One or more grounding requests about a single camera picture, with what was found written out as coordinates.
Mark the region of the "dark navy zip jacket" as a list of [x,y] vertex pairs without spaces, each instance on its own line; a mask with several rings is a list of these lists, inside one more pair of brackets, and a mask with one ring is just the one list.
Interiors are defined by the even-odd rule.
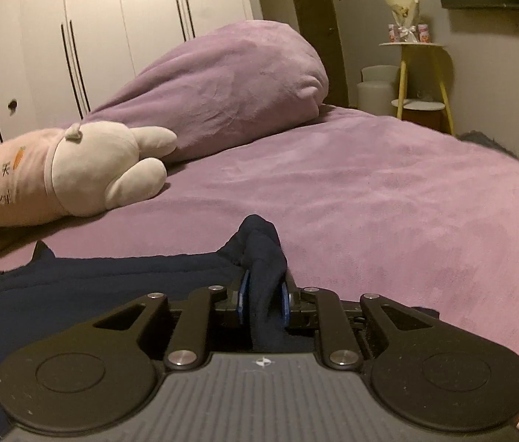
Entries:
[[[283,289],[287,261],[270,222],[255,214],[216,252],[199,255],[64,259],[38,242],[30,262],[0,271],[0,362],[31,342],[150,292],[171,301],[198,288],[243,280],[251,346],[286,346]],[[0,408],[0,432],[7,422]]]

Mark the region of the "purple bed sheet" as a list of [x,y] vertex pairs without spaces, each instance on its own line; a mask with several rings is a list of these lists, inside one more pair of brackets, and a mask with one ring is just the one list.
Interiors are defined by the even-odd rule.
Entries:
[[519,162],[393,118],[327,108],[310,125],[178,166],[157,197],[18,235],[64,259],[219,249],[272,222],[297,284],[378,292],[519,353]]

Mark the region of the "pink long bunny plush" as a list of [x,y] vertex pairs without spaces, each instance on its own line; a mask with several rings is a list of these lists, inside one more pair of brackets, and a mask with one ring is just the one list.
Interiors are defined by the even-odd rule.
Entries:
[[0,229],[59,218],[90,218],[147,201],[167,180],[164,157],[177,147],[166,128],[75,123],[0,144]]

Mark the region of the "white round stool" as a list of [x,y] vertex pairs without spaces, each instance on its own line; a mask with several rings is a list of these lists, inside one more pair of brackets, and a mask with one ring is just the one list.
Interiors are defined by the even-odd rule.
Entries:
[[357,84],[357,108],[375,116],[393,116],[392,101],[398,95],[399,67],[374,65],[361,70]]

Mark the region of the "yellow side table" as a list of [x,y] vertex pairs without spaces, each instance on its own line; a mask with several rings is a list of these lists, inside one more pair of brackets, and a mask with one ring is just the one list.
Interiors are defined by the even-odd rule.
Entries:
[[380,47],[399,50],[396,116],[405,113],[439,114],[438,130],[455,135],[449,101],[450,56],[446,45],[422,42],[388,42]]

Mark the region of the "white wardrobe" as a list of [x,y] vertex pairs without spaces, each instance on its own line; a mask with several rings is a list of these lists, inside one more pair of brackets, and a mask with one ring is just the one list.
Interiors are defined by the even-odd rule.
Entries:
[[0,143],[80,120],[175,46],[258,0],[0,0]]

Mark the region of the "purple folded duvet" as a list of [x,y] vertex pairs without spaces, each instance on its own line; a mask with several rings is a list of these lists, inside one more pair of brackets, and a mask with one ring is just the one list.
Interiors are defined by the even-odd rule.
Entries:
[[327,94],[324,65],[303,36],[246,20],[164,54],[86,119],[172,130],[178,146],[165,160],[175,164],[310,122]]

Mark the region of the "cream wrapped bouquet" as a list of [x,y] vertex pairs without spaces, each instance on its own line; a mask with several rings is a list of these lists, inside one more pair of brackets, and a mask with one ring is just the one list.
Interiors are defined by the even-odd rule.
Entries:
[[400,42],[418,42],[419,0],[384,0],[398,28]]

